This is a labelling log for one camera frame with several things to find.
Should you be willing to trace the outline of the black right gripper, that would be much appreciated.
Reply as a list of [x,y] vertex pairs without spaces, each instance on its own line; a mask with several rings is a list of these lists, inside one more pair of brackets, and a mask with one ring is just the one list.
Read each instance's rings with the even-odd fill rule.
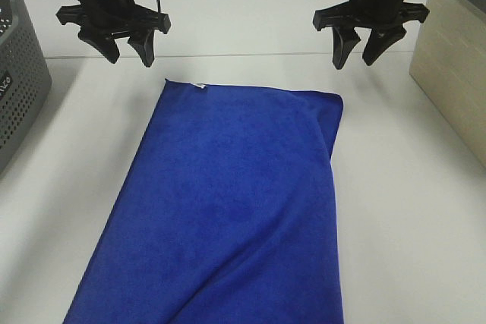
[[423,23],[428,9],[423,4],[405,0],[348,0],[330,8],[317,10],[313,25],[320,31],[333,27],[333,65],[341,70],[355,46],[361,41],[354,28],[372,29],[362,58],[367,66],[406,35],[404,23]]

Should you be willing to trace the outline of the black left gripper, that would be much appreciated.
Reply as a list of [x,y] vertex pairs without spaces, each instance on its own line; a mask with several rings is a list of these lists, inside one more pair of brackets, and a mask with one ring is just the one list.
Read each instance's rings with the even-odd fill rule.
[[128,44],[145,67],[154,62],[154,30],[164,34],[170,29],[170,19],[161,12],[160,0],[155,11],[138,5],[135,0],[77,0],[77,5],[61,7],[56,16],[65,25],[81,26],[78,38],[96,49],[107,61],[115,64],[120,56],[111,35],[105,33],[133,32]]

